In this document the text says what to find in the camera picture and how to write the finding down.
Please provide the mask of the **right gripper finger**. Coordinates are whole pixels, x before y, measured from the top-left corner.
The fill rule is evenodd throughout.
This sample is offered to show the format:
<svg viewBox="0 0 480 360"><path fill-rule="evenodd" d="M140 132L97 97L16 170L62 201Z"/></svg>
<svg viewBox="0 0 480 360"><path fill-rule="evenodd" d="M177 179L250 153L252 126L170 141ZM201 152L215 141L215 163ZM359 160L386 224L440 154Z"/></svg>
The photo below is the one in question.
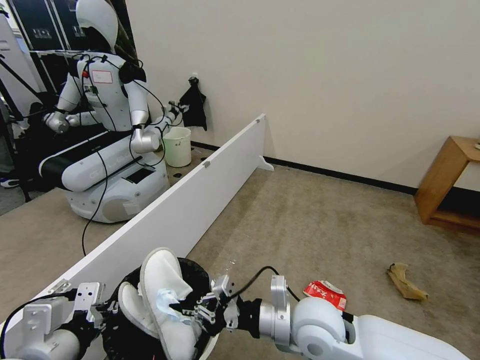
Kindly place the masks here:
<svg viewBox="0 0 480 360"><path fill-rule="evenodd" d="M221 306L209 309L206 305L196 305L192 309L182 309L182 315L203 327L226 327Z"/></svg>
<svg viewBox="0 0 480 360"><path fill-rule="evenodd" d="M199 298L193 298L191 293L187 299L172 303L169 308L184 316L223 316L227 307L227 294L209 292Z"/></svg>

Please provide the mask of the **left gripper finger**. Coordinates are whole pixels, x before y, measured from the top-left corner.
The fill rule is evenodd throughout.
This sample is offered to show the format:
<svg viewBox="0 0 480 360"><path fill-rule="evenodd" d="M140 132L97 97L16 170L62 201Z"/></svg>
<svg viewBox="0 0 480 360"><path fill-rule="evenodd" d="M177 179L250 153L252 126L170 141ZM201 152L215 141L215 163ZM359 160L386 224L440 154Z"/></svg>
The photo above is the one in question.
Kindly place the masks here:
<svg viewBox="0 0 480 360"><path fill-rule="evenodd" d="M99 332L103 332L110 317L108 311L90 311L88 313L89 322L93 324L93 328Z"/></svg>
<svg viewBox="0 0 480 360"><path fill-rule="evenodd" d="M119 302L114 299L108 299L98 306L98 312L101 315L116 315L119 312Z"/></svg>

